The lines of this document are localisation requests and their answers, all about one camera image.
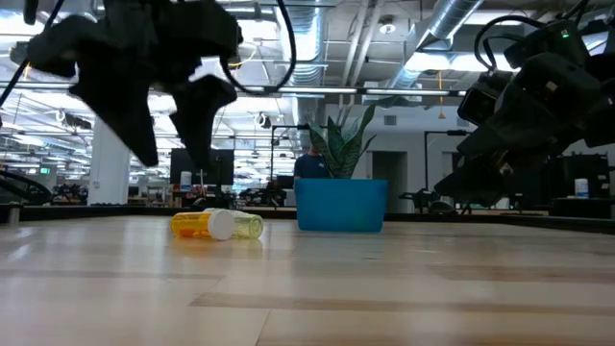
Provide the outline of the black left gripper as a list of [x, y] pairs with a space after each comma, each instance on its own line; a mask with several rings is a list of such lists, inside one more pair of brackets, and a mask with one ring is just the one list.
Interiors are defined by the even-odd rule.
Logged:
[[227, 61], [241, 29], [215, 1], [107, 1], [94, 21], [71, 14], [30, 39], [32, 67], [76, 78], [69, 92], [108, 125], [145, 166], [159, 163], [148, 107], [152, 84], [170, 92], [170, 115], [199, 169], [210, 167], [216, 113], [237, 98], [234, 86], [213, 75], [190, 82], [205, 57]]

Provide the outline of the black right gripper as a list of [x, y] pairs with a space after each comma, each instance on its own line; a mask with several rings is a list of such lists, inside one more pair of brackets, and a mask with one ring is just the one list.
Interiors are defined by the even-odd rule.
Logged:
[[[608, 104], [600, 80], [554, 53], [529, 58], [502, 93], [502, 120], [478, 126], [459, 145], [465, 156], [499, 150], [559, 154], [581, 139], [582, 121]], [[491, 207], [506, 194], [503, 175], [486, 158], [462, 156], [434, 186], [462, 204]]]

